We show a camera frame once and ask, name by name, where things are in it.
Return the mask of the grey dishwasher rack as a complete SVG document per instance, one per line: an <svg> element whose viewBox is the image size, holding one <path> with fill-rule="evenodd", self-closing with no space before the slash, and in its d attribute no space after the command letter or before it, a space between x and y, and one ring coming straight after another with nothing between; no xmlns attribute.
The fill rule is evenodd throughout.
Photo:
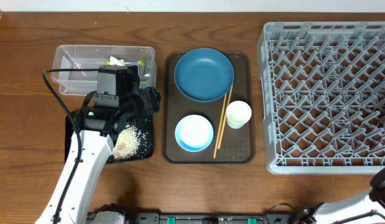
<svg viewBox="0 0 385 224"><path fill-rule="evenodd" d="M269 172L385 167L385 22L268 22L257 60Z"/></svg>

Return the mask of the wooden chopstick left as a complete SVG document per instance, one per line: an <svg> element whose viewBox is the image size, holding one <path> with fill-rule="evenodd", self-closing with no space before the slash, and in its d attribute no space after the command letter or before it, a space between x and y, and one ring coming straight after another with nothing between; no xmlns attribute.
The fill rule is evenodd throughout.
<svg viewBox="0 0 385 224"><path fill-rule="evenodd" d="M228 94L226 93L225 96L224 96L224 99L223 99L223 105L222 105L221 114L220 114L220 123L219 123L219 126L218 126L217 135L216 135L216 143L215 143L215 149L214 149L214 153L213 153L213 158L214 159L216 158L218 144L219 144L219 141L220 141L221 125L223 123L224 110L225 110L225 106L226 106L227 97L228 97Z"/></svg>

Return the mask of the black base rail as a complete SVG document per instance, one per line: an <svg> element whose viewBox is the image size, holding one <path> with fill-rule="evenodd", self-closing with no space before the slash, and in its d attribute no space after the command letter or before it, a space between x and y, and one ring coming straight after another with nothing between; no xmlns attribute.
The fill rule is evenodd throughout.
<svg viewBox="0 0 385 224"><path fill-rule="evenodd" d="M111 218L111 212L121 215L124 220ZM292 215L281 213L265 214L198 214L162 213L160 210L129 210L117 204L103 205L87 214L87 223L124 223L124 224L283 224L290 223Z"/></svg>

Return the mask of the wooden chopstick right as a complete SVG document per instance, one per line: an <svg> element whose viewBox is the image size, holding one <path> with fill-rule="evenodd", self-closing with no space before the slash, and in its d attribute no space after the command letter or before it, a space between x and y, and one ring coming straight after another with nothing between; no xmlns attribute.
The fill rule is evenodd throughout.
<svg viewBox="0 0 385 224"><path fill-rule="evenodd" d="M225 124L226 124L226 109L230 104L232 92L233 92L233 85L230 88L230 91L229 91L228 96L227 96L226 104L223 108L223 122L221 124L220 136L219 136L219 140L218 140L217 149L221 148L221 143L222 143L222 139L223 139L223 135L224 135L224 131L225 131Z"/></svg>

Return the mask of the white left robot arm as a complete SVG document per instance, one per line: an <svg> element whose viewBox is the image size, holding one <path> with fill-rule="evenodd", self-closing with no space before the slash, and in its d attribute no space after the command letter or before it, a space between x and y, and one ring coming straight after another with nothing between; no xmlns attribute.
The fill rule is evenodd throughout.
<svg viewBox="0 0 385 224"><path fill-rule="evenodd" d="M160 100L152 86L118 95L88 93L80 110L68 115L74 128L68 156L37 223L86 223L104 165L152 155L152 115Z"/></svg>

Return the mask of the white tissue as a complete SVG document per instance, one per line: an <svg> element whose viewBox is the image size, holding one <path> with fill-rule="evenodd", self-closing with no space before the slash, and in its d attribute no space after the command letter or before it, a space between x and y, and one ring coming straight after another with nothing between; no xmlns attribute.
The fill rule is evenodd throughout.
<svg viewBox="0 0 385 224"><path fill-rule="evenodd" d="M119 60L115 57L110 57L110 59L109 59L109 65L117 65L117 66L123 67L123 66L125 66L125 64L126 63L124 60Z"/></svg>

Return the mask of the black plastic tray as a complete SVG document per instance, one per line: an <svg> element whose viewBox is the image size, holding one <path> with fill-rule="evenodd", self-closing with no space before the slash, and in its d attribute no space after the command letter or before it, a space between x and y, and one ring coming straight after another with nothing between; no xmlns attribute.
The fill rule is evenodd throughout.
<svg viewBox="0 0 385 224"><path fill-rule="evenodd" d="M134 133L134 138L126 152L115 150L108 157L107 163L117 163L147 159L153 153L152 116L143 111L136 114L116 109L84 106L72 112L78 129L104 132L113 140L114 145L121 144L121 137L126 133Z"/></svg>

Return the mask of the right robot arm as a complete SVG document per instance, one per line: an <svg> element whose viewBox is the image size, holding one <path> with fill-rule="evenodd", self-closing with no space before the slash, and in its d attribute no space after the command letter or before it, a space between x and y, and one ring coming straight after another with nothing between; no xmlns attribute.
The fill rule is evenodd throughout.
<svg viewBox="0 0 385 224"><path fill-rule="evenodd" d="M291 223L385 223L385 168L370 181L370 188L348 199L319 203L291 219Z"/></svg>

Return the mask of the green yellow snack wrapper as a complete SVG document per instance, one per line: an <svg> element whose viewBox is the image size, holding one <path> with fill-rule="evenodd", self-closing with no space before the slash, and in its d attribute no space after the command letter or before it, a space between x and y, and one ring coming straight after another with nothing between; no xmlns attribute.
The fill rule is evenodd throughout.
<svg viewBox="0 0 385 224"><path fill-rule="evenodd" d="M143 60L139 60L137 62L126 62L125 66L133 66L133 65L137 65L138 66L138 75L140 78L142 78L144 76L144 66L145 66L145 63Z"/></svg>

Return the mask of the dark blue plate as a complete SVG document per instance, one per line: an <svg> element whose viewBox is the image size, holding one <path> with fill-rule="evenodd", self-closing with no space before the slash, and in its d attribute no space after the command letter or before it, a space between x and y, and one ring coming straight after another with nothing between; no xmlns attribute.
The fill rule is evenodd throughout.
<svg viewBox="0 0 385 224"><path fill-rule="evenodd" d="M199 48L183 54L176 63L174 81L179 91L194 101L211 102L231 90L234 67L222 52Z"/></svg>

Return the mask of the brown serving tray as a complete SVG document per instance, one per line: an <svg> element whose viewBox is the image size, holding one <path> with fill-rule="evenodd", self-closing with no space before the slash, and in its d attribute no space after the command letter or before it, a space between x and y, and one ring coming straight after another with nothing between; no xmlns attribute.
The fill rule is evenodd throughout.
<svg viewBox="0 0 385 224"><path fill-rule="evenodd" d="M226 124L221 146L217 150L216 156L213 155L223 99L200 103L187 98L179 91L174 82L174 71L177 62L184 54L184 52L175 52L167 58L162 132L164 158L173 164L243 164L249 162L256 152L253 119L239 129L233 129ZM198 114L207 118L215 132L213 141L200 152L188 152L176 142L176 125L183 117L190 114Z"/></svg>

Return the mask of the pile of cooked rice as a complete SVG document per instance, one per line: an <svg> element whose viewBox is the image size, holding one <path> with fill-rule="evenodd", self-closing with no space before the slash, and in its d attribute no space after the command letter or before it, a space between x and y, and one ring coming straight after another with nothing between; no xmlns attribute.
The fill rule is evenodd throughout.
<svg viewBox="0 0 385 224"><path fill-rule="evenodd" d="M118 135L113 156L115 160L128 160L136 156L143 159L148 154L147 133L137 129L135 125L127 126Z"/></svg>

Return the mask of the light blue bowl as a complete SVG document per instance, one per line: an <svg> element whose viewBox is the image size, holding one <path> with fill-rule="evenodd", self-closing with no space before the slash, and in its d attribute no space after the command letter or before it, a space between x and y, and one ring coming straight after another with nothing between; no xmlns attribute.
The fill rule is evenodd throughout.
<svg viewBox="0 0 385 224"><path fill-rule="evenodd" d="M175 127L175 140L185 151L200 152L212 142L214 130L204 116L191 114L182 118Z"/></svg>

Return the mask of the cream plastic cup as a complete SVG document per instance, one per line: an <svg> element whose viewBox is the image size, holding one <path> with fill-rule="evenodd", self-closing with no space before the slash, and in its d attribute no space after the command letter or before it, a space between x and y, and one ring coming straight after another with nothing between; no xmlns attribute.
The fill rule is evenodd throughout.
<svg viewBox="0 0 385 224"><path fill-rule="evenodd" d="M226 108L226 122L230 128L239 129L252 116L251 107L244 101L233 101Z"/></svg>

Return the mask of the wooden chopstick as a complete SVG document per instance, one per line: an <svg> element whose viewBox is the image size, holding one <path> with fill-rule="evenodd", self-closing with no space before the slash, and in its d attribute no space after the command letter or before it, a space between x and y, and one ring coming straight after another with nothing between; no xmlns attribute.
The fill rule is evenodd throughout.
<svg viewBox="0 0 385 224"><path fill-rule="evenodd" d="M224 110L225 110L225 106L226 106L227 97L228 97L228 94L226 93L225 96L224 96L224 99L223 99L223 105L222 105L221 114L220 114L220 123L219 123L219 126L218 126L217 135L216 135L216 143L215 143L215 149L214 149L214 153L213 153L213 158L214 159L216 158L218 144L219 144L219 141L220 141L221 125L223 123Z"/></svg>
<svg viewBox="0 0 385 224"><path fill-rule="evenodd" d="M223 108L223 122L221 124L220 136L219 136L219 140L218 140L217 149L221 148L221 143L222 143L222 139L223 139L223 135L224 135L224 131L225 131L225 124L226 124L226 109L230 104L232 92L233 92L233 85L230 88L230 91L229 91L228 96L227 96L226 104Z"/></svg>

